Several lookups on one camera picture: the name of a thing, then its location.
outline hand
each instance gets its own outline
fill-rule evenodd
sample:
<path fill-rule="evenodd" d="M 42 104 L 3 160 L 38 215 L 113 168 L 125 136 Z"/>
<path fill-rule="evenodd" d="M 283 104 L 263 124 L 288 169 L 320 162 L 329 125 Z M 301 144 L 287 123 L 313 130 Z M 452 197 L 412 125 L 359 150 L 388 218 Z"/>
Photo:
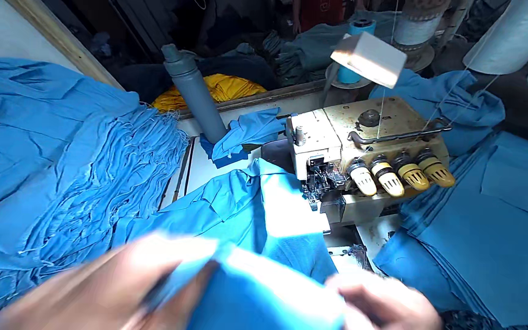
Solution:
<path fill-rule="evenodd" d="M 157 234 L 112 250 L 90 264 L 56 275 L 0 312 L 9 330 L 182 330 L 213 270 L 207 265 L 163 308 L 146 315 L 140 303 L 185 251 L 203 240 L 167 240 Z"/>
<path fill-rule="evenodd" d="M 326 282 L 348 304 L 347 330 L 441 330 L 435 308 L 419 291 L 393 278 L 362 274 L 336 275 Z"/>
<path fill-rule="evenodd" d="M 293 33 L 295 35 L 301 33 L 300 20 L 298 18 L 297 19 L 293 19 Z"/>

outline fabric scrap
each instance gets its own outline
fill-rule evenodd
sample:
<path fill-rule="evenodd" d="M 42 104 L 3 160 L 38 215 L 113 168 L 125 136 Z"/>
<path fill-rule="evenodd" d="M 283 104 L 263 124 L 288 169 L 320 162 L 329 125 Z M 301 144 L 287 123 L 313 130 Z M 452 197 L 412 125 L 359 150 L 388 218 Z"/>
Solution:
<path fill-rule="evenodd" d="M 213 153 L 213 147 L 215 146 L 213 143 L 209 142 L 205 135 L 201 133 L 199 135 L 199 142 L 201 143 L 201 147 L 207 153 L 207 159 L 212 159 L 212 153 Z M 212 160 L 213 164 L 220 169 L 224 166 L 227 166 L 229 164 L 233 164 L 236 161 L 242 160 L 242 159 L 248 159 L 248 153 L 245 152 L 244 149 L 242 149 L 239 153 L 232 153 L 229 155 L 229 157 L 222 157 L 220 159 Z"/>
<path fill-rule="evenodd" d="M 213 147 L 213 159 L 239 153 L 242 145 L 246 143 L 263 145 L 277 140 L 278 133 L 284 131 L 284 123 L 276 119 L 280 110 L 280 108 L 261 110 L 240 115 L 238 120 L 232 120 L 229 123 L 229 132 Z"/>

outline finger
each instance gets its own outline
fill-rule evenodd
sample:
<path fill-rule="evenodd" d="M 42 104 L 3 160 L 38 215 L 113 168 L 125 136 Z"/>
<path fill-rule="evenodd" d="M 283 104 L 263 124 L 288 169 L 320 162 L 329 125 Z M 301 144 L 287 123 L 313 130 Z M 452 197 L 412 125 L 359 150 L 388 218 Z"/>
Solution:
<path fill-rule="evenodd" d="M 205 287 L 218 265 L 209 262 L 188 284 L 154 312 L 141 330 L 183 330 L 201 301 Z"/>
<path fill-rule="evenodd" d="M 93 262 L 76 266 L 56 274 L 48 281 L 41 284 L 38 288 L 28 292 L 28 294 L 22 297 L 18 302 L 5 308 L 4 313 L 0 313 L 0 315 L 11 316 L 22 314 L 25 311 L 38 306 L 43 300 L 46 300 L 48 304 L 51 305 L 56 304 L 66 296 L 68 292 L 82 283 L 87 277 L 104 265 L 109 259 L 113 258 L 113 256 L 122 249 L 123 247 L 109 251 L 98 259 L 95 259 Z"/>
<path fill-rule="evenodd" d="M 401 301 L 405 301 L 410 289 L 400 281 L 383 279 L 367 271 L 333 276 L 326 286 L 336 290 L 379 326 L 400 319 L 407 309 Z"/>
<path fill-rule="evenodd" d="M 344 330 L 378 329 L 370 319 L 353 305 L 346 305 L 344 311 Z"/>
<path fill-rule="evenodd" d="M 90 286 L 97 303 L 118 310 L 136 310 L 143 297 L 183 259 L 198 259 L 215 251 L 216 242 L 147 236 L 116 254 L 93 275 Z"/>

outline blue fabric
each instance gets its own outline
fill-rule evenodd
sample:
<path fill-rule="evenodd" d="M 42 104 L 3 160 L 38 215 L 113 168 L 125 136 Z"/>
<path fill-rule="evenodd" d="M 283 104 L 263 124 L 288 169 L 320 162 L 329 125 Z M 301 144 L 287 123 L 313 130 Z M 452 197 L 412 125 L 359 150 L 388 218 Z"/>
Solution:
<path fill-rule="evenodd" d="M 263 145 L 278 139 L 278 133 L 284 131 L 284 123 L 276 119 L 280 108 L 272 108 L 239 116 L 229 123 L 229 132 L 213 147 L 213 159 L 218 160 L 230 154 L 239 153 L 242 144 Z"/>
<path fill-rule="evenodd" d="M 183 260 L 168 277 L 165 303 L 199 270 L 214 260 L 220 266 L 191 317 L 188 329 L 341 329 L 343 298 L 302 274 L 231 244 Z"/>
<path fill-rule="evenodd" d="M 281 207 L 276 199 L 280 194 L 286 207 Z M 311 211 L 302 194 L 294 174 L 255 159 L 247 169 L 232 170 L 209 180 L 156 213 L 151 221 L 132 219 L 118 223 L 116 235 L 123 233 L 132 240 L 160 230 L 218 239 L 262 254 L 323 283 L 337 270 L 327 253 L 322 229 L 312 221 L 318 213 Z M 289 208 L 308 213 L 300 213 L 298 218 L 290 213 L 280 214 Z"/>
<path fill-rule="evenodd" d="M 211 154 L 213 153 L 213 146 L 214 144 L 209 142 L 205 135 L 201 133 L 199 135 L 199 142 L 201 143 L 201 147 L 207 154 L 207 159 L 211 159 Z M 213 164 L 220 169 L 224 166 L 227 166 L 229 164 L 233 164 L 236 161 L 242 160 L 242 159 L 248 159 L 248 153 L 245 152 L 245 150 L 241 150 L 239 153 L 232 153 L 229 157 L 223 157 L 220 159 L 212 160 Z"/>
<path fill-rule="evenodd" d="M 187 146 L 176 125 L 135 93 L 55 64 L 0 58 L 0 309 L 155 229 L 231 242 L 318 282 L 336 273 L 317 227 L 279 234 L 291 219 L 267 196 L 284 191 L 287 203 L 307 202 L 296 177 L 266 161 L 213 178 L 157 212 Z M 270 298 L 247 292 L 246 299 Z"/>
<path fill-rule="evenodd" d="M 453 294 L 447 273 L 406 229 L 397 230 L 372 261 L 388 276 L 419 290 L 438 312 L 470 310 Z"/>
<path fill-rule="evenodd" d="M 157 211 L 187 146 L 176 124 L 135 93 L 0 58 L 0 308 Z"/>
<path fill-rule="evenodd" d="M 403 226 L 474 312 L 502 326 L 528 325 L 528 189 L 519 190 L 528 177 L 528 141 L 501 132 L 451 171 L 455 186 L 433 187 L 403 205 Z"/>
<path fill-rule="evenodd" d="M 493 94 L 467 88 L 476 82 L 469 71 L 450 71 L 431 79 L 403 69 L 393 89 L 376 86 L 370 98 L 400 96 L 425 120 L 446 117 L 453 129 L 441 133 L 451 156 L 469 151 L 504 120 L 504 105 Z"/>

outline wooden board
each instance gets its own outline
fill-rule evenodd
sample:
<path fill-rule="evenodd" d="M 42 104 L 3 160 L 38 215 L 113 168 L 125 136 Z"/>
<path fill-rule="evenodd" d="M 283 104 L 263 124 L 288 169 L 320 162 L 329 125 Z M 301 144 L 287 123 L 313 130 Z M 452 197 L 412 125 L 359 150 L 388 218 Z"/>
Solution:
<path fill-rule="evenodd" d="M 66 56 L 84 75 L 123 90 L 115 78 L 92 56 L 41 0 L 6 0 L 46 40 Z"/>

